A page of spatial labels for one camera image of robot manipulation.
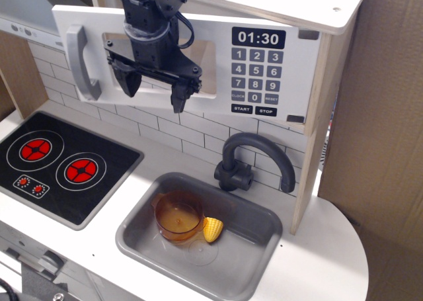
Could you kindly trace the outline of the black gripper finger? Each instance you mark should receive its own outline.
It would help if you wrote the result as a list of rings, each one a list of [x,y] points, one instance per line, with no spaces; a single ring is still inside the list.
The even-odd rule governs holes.
[[[171,87],[171,105],[174,113],[182,113],[186,101],[201,89],[201,82],[182,83],[178,82]]]
[[[112,69],[123,92],[129,97],[134,97],[141,85],[142,75],[136,68],[121,61],[113,61]]]

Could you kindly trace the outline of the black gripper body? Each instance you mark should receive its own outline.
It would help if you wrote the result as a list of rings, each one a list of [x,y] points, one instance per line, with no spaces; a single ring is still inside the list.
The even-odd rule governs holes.
[[[193,42],[194,38],[190,37],[186,43],[180,44],[178,35],[172,32],[150,40],[119,35],[107,38],[104,49],[108,51],[107,60],[111,67],[113,61],[121,61],[136,68],[142,77],[170,85],[201,82],[202,86],[202,68],[182,53]]]

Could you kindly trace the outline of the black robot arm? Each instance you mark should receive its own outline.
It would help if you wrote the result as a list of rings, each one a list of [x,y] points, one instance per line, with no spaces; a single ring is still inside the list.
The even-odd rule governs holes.
[[[116,80],[129,97],[137,93],[144,76],[171,85],[171,105],[181,113],[202,86],[202,68],[182,53],[194,37],[179,42],[179,23],[193,29],[179,11],[187,0],[121,1],[127,39],[105,43]]]

